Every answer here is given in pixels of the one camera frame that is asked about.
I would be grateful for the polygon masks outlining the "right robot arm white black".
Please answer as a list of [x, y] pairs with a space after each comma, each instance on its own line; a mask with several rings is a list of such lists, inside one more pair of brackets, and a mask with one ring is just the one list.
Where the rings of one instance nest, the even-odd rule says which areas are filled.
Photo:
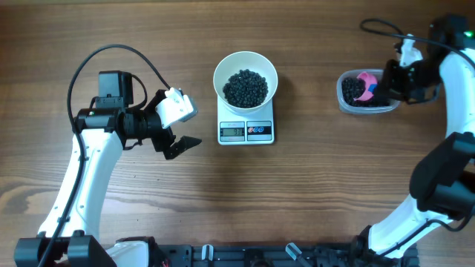
[[399, 259], [441, 226], [461, 231], [474, 216], [474, 32], [464, 16], [431, 22], [427, 58], [413, 49], [417, 37], [397, 30], [399, 60], [390, 60], [373, 93], [409, 105], [437, 99], [445, 90], [445, 139], [414, 168], [409, 195], [387, 218], [367, 230], [366, 250], [375, 258]]

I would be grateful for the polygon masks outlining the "pink scoop blue handle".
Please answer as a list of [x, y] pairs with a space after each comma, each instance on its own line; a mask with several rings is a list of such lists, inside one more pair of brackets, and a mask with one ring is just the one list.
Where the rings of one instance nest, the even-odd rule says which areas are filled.
[[378, 85], [377, 78], [368, 72], [362, 72], [357, 75], [357, 79], [364, 82], [364, 91], [358, 98], [354, 98], [355, 101], [366, 102], [370, 101], [374, 97], [374, 90]]

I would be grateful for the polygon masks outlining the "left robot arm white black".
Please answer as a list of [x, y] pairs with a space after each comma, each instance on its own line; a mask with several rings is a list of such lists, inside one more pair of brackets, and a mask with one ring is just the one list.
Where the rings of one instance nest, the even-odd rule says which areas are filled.
[[126, 142], [150, 139], [155, 151], [174, 159], [200, 144], [200, 139], [171, 131], [197, 113], [193, 99], [180, 89], [159, 90], [151, 100], [134, 104], [131, 73], [99, 73], [99, 95], [79, 111], [79, 136], [56, 201], [36, 237], [21, 238], [14, 251], [18, 266], [169, 266], [171, 261], [153, 237], [117, 240], [109, 249], [99, 244], [99, 221], [112, 171]]

